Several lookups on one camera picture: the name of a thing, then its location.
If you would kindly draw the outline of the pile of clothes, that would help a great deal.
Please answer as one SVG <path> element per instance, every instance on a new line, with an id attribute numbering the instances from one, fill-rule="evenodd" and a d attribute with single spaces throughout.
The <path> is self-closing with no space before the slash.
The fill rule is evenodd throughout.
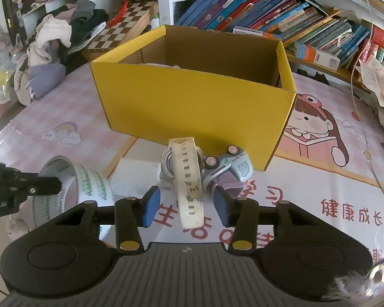
<path id="1" fill-rule="evenodd" d="M 19 35 L 12 45 L 0 27 L 0 51 L 9 56 L 0 67 L 0 105 L 10 102 L 11 88 L 24 106 L 51 92 L 64 80 L 69 56 L 85 48 L 108 20 L 94 2 L 78 0 L 39 19 L 26 47 Z"/>

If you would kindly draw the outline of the pink printed table mat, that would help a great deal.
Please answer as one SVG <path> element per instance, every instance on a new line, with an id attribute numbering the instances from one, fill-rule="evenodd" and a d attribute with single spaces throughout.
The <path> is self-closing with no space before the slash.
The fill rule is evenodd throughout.
<path id="1" fill-rule="evenodd" d="M 109 128 L 89 67 L 69 75 L 0 133 L 0 162 L 55 176 L 61 191 L 29 198 L 7 227 L 16 239 L 86 200 L 100 206 L 141 197 L 151 186 L 161 199 L 145 243 L 231 241 L 214 209 L 216 187 L 263 206 L 290 201 L 384 258 L 384 134 L 374 114 L 346 94 L 295 75 L 297 102 L 265 171 L 247 146 L 198 150 L 201 174 L 179 143 L 156 144 Z"/>

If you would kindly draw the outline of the stack of papers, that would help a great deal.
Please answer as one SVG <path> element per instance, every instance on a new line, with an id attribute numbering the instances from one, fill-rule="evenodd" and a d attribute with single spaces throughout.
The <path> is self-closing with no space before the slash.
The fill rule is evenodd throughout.
<path id="1" fill-rule="evenodd" d="M 371 56 L 361 63 L 357 70 L 364 87 L 374 96 L 381 125 L 384 126 L 384 66 Z"/>

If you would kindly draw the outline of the white wrist watch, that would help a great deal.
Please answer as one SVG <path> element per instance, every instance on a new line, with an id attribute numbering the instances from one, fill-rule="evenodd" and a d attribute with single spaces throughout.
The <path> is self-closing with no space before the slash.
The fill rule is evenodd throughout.
<path id="1" fill-rule="evenodd" d="M 202 166 L 202 151 L 193 137 L 168 140 L 168 148 L 161 161 L 160 178 L 173 184 L 184 229 L 197 229 L 204 224 Z"/>

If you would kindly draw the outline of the yellow cardboard box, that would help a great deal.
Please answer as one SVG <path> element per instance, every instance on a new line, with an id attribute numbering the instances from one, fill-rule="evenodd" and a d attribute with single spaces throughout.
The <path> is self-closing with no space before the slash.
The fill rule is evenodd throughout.
<path id="1" fill-rule="evenodd" d="M 180 69 L 141 63 L 178 65 Z M 297 89 L 279 40 L 161 26 L 91 62 L 112 130 L 166 144 L 193 137 L 207 155 L 242 147 L 266 170 Z"/>

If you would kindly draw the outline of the orange white medicine box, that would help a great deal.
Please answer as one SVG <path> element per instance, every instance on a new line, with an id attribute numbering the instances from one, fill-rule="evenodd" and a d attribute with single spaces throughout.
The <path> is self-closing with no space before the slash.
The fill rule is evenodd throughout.
<path id="1" fill-rule="evenodd" d="M 293 53 L 295 57 L 301 60 L 317 64 L 333 71 L 336 71 L 340 64 L 338 57 L 300 42 L 295 43 Z"/>

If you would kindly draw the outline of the wooden chess board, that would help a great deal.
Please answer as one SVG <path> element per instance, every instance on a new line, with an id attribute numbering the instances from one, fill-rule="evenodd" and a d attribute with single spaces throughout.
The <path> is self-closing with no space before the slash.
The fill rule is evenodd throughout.
<path id="1" fill-rule="evenodd" d="M 136 2 L 127 7 L 121 21 L 104 28 L 83 50 L 83 56 L 92 61 L 147 31 L 150 22 L 158 15 L 158 2 Z"/>

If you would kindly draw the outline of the pink plush pig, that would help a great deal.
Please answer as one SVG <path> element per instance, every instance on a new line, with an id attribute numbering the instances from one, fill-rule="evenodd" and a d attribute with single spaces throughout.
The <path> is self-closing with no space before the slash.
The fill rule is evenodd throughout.
<path id="1" fill-rule="evenodd" d="M 161 68 L 170 68 L 170 69 L 180 69 L 178 65 L 167 65 L 167 64 L 158 64 L 158 63 L 141 63 L 141 65 L 149 67 L 161 67 Z"/>

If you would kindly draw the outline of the clear packing tape roll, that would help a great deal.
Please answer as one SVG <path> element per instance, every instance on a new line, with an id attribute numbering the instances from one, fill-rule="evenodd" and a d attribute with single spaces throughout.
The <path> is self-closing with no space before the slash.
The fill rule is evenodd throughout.
<path id="1" fill-rule="evenodd" d="M 81 202 L 93 200 L 99 206 L 111 206 L 114 203 L 110 184 L 101 173 L 66 157 L 52 158 L 39 175 L 44 178 L 58 178 L 61 190 L 43 196 L 30 195 L 22 203 L 18 213 L 9 216 L 7 232 L 13 240 Z"/>

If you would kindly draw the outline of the grey shelf unit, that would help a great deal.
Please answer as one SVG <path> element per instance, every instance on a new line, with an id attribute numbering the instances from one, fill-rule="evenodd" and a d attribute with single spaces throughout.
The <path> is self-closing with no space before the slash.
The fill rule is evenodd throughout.
<path id="1" fill-rule="evenodd" d="M 296 42 L 315 45 L 316 36 L 329 41 L 327 31 L 338 30 L 347 36 L 341 44 L 334 39 L 336 69 L 311 63 L 316 71 L 346 82 L 357 75 L 351 62 L 364 40 L 372 39 L 384 48 L 384 2 L 381 0 L 22 0 L 18 17 L 27 36 L 34 34 L 39 20 L 65 4 L 74 4 L 79 16 L 90 18 L 102 9 L 108 14 L 108 33 L 91 44 L 87 53 L 97 58 L 139 35 L 143 27 L 157 18 L 160 25 L 192 26 L 200 30 L 232 32 L 238 27 L 263 30 L 281 40 L 289 62 L 304 64 L 295 56 Z"/>

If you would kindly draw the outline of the small toy car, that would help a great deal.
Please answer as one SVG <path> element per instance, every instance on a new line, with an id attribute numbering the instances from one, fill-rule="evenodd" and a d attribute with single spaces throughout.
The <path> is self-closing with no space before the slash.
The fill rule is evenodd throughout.
<path id="1" fill-rule="evenodd" d="M 235 145 L 229 145 L 222 156 L 206 156 L 203 164 L 202 189 L 212 195 L 216 187 L 222 187 L 232 198 L 237 198 L 253 174 L 249 155 Z"/>

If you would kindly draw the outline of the row of leaning books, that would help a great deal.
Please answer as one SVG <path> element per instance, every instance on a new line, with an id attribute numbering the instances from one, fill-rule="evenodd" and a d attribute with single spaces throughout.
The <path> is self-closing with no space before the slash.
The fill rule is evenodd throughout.
<path id="1" fill-rule="evenodd" d="M 175 25 L 257 33 L 281 40 L 292 52 L 300 42 L 338 57 L 344 69 L 372 55 L 370 24 L 314 0 L 193 0 Z"/>

